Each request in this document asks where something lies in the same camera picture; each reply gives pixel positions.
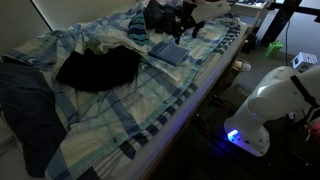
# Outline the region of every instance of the book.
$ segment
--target book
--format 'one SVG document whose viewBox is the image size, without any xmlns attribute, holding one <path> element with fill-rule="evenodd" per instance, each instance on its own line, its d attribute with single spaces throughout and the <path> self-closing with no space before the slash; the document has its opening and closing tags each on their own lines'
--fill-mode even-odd
<svg viewBox="0 0 320 180">
<path fill-rule="evenodd" d="M 177 66 L 182 61 L 186 60 L 189 51 L 187 49 L 181 48 L 175 44 L 169 44 L 165 42 L 160 42 L 156 44 L 150 51 L 149 55 L 162 60 L 173 66 Z"/>
</svg>

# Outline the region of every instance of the blue led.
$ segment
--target blue led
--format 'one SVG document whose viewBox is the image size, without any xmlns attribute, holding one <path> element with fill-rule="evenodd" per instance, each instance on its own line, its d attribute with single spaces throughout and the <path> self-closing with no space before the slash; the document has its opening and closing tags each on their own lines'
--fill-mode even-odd
<svg viewBox="0 0 320 180">
<path fill-rule="evenodd" d="M 238 130 L 233 130 L 233 131 L 229 132 L 229 133 L 228 133 L 228 139 L 229 139 L 230 141 L 232 141 L 233 136 L 236 135 L 236 134 L 238 134 L 238 133 L 239 133 Z"/>
</svg>

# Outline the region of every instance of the black cable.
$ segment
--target black cable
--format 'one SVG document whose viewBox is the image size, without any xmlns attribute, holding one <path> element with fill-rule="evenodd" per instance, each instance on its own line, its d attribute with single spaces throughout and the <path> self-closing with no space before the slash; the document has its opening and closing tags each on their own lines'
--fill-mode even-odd
<svg viewBox="0 0 320 180">
<path fill-rule="evenodd" d="M 288 29 L 290 27 L 290 19 L 288 20 L 288 26 L 286 30 L 286 65 L 289 66 L 288 64 Z"/>
</svg>

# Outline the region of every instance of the plaid blanket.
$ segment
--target plaid blanket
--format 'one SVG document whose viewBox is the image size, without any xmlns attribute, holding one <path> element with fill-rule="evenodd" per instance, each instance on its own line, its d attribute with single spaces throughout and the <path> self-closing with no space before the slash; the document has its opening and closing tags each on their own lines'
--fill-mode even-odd
<svg viewBox="0 0 320 180">
<path fill-rule="evenodd" d="M 196 89 L 192 81 L 210 53 L 221 45 L 226 35 L 236 37 L 239 32 L 238 22 L 224 17 L 207 22 L 196 39 L 191 37 L 192 30 L 187 30 L 180 46 L 190 50 L 189 57 L 174 67 L 149 57 L 147 52 L 152 45 L 139 46 L 128 39 L 129 22 L 143 7 L 137 3 L 127 13 L 50 32 L 4 55 L 39 68 L 55 93 L 56 111 L 68 135 L 47 167 L 47 178 L 103 179 L 119 175 L 134 159 L 135 152 Z M 174 38 L 167 34 L 149 31 L 148 36 L 152 44 L 174 43 Z M 134 83 L 88 93 L 55 81 L 55 75 L 72 51 L 81 53 L 91 48 L 105 53 L 119 45 L 145 57 Z M 227 49 L 228 43 L 221 46 Z"/>
</svg>

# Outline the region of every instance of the wall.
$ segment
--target wall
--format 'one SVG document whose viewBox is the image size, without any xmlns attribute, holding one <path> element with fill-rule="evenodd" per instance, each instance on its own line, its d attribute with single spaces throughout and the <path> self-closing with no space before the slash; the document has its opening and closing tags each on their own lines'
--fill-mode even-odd
<svg viewBox="0 0 320 180">
<path fill-rule="evenodd" d="M 303 0 L 300 6 L 320 9 L 320 3 L 316 0 Z M 270 11 L 260 27 L 257 36 L 262 38 L 278 10 Z M 297 55 L 299 52 L 315 54 L 320 60 L 320 23 L 315 23 L 315 16 L 294 13 L 290 19 L 288 30 L 288 54 Z M 285 52 L 285 32 L 284 27 L 277 40 L 284 45 L 281 52 Z"/>
<path fill-rule="evenodd" d="M 33 0 L 53 30 L 125 12 L 136 0 Z"/>
<path fill-rule="evenodd" d="M 49 32 L 28 0 L 1 0 L 0 12 L 0 54 Z"/>
</svg>

